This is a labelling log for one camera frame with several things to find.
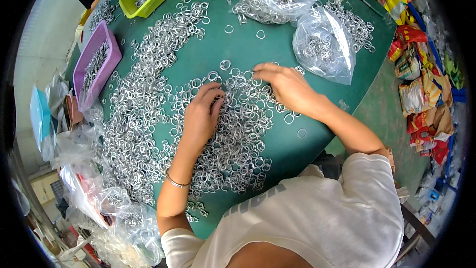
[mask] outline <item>silver bracelet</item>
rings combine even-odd
[[[168,174],[168,173],[165,175],[165,178],[167,178],[167,179],[170,181],[171,184],[175,185],[175,186],[178,187],[178,188],[186,187],[186,186],[188,186],[188,185],[190,185],[190,184],[192,183],[192,181],[190,181],[190,182],[188,182],[187,184],[179,184],[179,183],[173,181],[173,180],[169,177],[169,174]]]

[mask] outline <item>floor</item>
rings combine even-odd
[[[410,135],[406,133],[407,120],[403,117],[398,94],[400,83],[401,80],[395,77],[393,62],[387,58],[354,111],[354,116],[371,128],[385,145],[392,148],[394,179],[402,187],[408,188],[408,203],[418,210],[420,203],[414,198],[414,194],[430,159],[420,157],[420,153],[415,153],[415,149],[408,145]],[[341,160],[348,157],[337,138],[329,143],[326,152]]]

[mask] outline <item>forearm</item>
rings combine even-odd
[[[382,141],[365,124],[341,110],[324,95],[318,94],[314,101],[316,107],[309,116],[327,125],[349,153],[387,155]]]
[[[100,0],[94,0],[92,3],[91,3],[91,10],[94,10],[96,8],[96,6],[98,5]]]

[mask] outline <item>green table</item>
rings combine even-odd
[[[248,19],[247,24],[240,25],[237,15],[228,12],[232,6],[227,4],[227,0],[197,1],[209,2],[208,17],[211,22],[208,25],[198,24],[199,27],[206,29],[205,38],[199,40],[192,37],[182,49],[176,52],[178,61],[174,66],[162,72],[163,75],[169,78],[169,83],[173,87],[183,85],[196,77],[204,77],[212,70],[219,72],[223,80],[229,78],[229,74],[219,68],[220,61],[225,59],[231,60],[231,67],[238,67],[241,71],[252,69],[254,65],[266,61],[277,61],[280,65],[286,67],[298,65],[291,44],[295,31],[291,24],[264,25]],[[116,4],[117,2],[118,0],[112,0],[111,3]],[[130,47],[130,42],[133,39],[139,42],[142,41],[148,27],[153,26],[155,21],[162,18],[164,13],[178,11],[175,8],[178,2],[181,2],[181,0],[166,0],[149,18],[128,19],[120,16],[109,25],[118,43],[122,38],[126,40],[125,44],[121,45],[123,57],[116,68],[121,77],[129,72],[131,65],[134,63],[131,60],[133,49]],[[382,65],[393,39],[396,25],[395,23],[385,23],[382,18],[358,0],[348,0],[348,2],[353,6],[353,12],[356,15],[374,24],[372,44],[376,47],[376,52],[372,54],[362,49],[357,54],[357,65],[354,69],[351,86],[327,81],[310,72],[307,72],[306,80],[317,92],[325,94],[335,104],[342,99],[349,105],[347,111],[352,114]],[[384,8],[378,2],[373,1],[371,3],[382,14],[385,13]],[[122,10],[117,8],[114,15],[119,15],[121,12]],[[231,34],[225,33],[226,25],[233,25],[234,32]],[[255,37],[255,33],[260,29],[266,33],[264,39]],[[100,100],[107,98],[111,92],[108,87],[109,83],[115,86],[115,81],[108,81],[101,93]],[[108,104],[104,106],[104,110],[105,118],[108,119],[110,116]],[[324,124],[309,117],[297,117],[290,125],[285,124],[283,118],[283,114],[275,112],[273,117],[274,126],[262,138],[266,149],[261,156],[272,158],[273,164],[271,170],[267,173],[265,188],[261,192],[276,185],[282,179],[299,174],[334,137],[334,134]],[[172,128],[171,124],[156,126],[154,138],[159,149],[163,148],[162,140],[167,139],[169,143],[172,142],[169,135],[170,128]],[[305,138],[297,137],[297,132],[301,128],[307,131]],[[154,186],[156,197],[160,187],[161,184],[155,184]],[[197,211],[190,212],[193,216],[199,218],[199,222],[191,224],[194,232],[201,238],[207,238],[227,209],[258,193],[250,189],[244,195],[231,191],[205,194],[201,201],[205,204],[205,210],[209,212],[209,216],[202,217]]]

